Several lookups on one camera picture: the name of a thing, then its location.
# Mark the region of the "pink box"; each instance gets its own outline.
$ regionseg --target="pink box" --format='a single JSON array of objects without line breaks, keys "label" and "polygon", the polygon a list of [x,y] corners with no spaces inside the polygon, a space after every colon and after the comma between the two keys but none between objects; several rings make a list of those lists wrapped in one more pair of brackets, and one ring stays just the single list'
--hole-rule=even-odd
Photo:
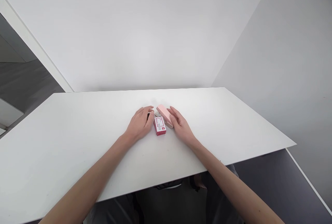
[{"label": "pink box", "polygon": [[153,120],[157,136],[166,134],[166,126],[163,117],[155,117]]}]

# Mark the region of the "finger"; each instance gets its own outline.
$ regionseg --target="finger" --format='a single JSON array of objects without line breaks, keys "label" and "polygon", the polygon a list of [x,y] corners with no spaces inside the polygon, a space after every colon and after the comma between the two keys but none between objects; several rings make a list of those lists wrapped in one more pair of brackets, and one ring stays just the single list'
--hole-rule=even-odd
[{"label": "finger", "polygon": [[172,125],[174,126],[175,129],[177,129],[177,128],[180,127],[180,125],[179,125],[177,119],[176,119],[173,115],[170,116],[170,120],[171,120]]},{"label": "finger", "polygon": [[148,107],[144,107],[144,110],[139,113],[139,116],[143,116],[145,118],[145,123],[147,121],[148,112],[149,112],[149,108]]},{"label": "finger", "polygon": [[145,128],[150,128],[151,127],[151,125],[152,125],[152,122],[153,122],[153,120],[154,120],[154,111],[152,110],[151,112],[150,112],[150,115],[149,115],[149,117],[148,117],[148,120],[146,121],[146,123],[145,123]]},{"label": "finger", "polygon": [[144,109],[151,109],[151,108],[153,108],[153,106],[146,106],[146,107],[140,108],[140,109],[138,109],[136,114],[142,113],[142,111],[144,111]]},{"label": "finger", "polygon": [[169,111],[169,113],[178,120],[177,116],[175,115],[175,112],[172,109],[167,108],[167,111]]},{"label": "finger", "polygon": [[173,110],[173,112],[175,113],[175,116],[179,119],[179,121],[185,120],[185,118],[181,115],[181,113],[178,110],[176,110],[172,106],[170,106],[170,108]]}]

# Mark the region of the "white wall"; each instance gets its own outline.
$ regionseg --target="white wall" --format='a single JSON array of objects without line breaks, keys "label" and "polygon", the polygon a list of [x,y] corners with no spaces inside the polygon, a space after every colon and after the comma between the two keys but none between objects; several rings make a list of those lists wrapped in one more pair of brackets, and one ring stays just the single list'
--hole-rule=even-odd
[{"label": "white wall", "polygon": [[74,91],[100,91],[210,86],[260,0],[7,1]]},{"label": "white wall", "polygon": [[332,0],[261,0],[212,86],[298,144],[290,152],[332,208]]}]

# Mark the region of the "white table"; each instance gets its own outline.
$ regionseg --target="white table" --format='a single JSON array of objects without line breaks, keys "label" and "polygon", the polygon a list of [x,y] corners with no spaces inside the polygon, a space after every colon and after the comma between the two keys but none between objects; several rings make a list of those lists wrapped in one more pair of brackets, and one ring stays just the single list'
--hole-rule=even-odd
[{"label": "white table", "polygon": [[[225,88],[53,94],[0,140],[0,223],[43,217],[121,135],[142,106],[170,104],[224,164],[295,145]],[[99,200],[204,171],[174,130],[138,141]]]}]

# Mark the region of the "gray floor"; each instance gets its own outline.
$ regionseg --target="gray floor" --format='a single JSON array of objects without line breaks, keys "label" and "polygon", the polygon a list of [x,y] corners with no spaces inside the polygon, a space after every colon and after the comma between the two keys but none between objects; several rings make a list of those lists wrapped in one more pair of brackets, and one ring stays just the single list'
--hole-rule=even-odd
[{"label": "gray floor", "polygon": [[0,63],[0,98],[7,101],[24,115],[8,127],[0,138],[53,93],[63,89],[39,60],[28,63]]}]

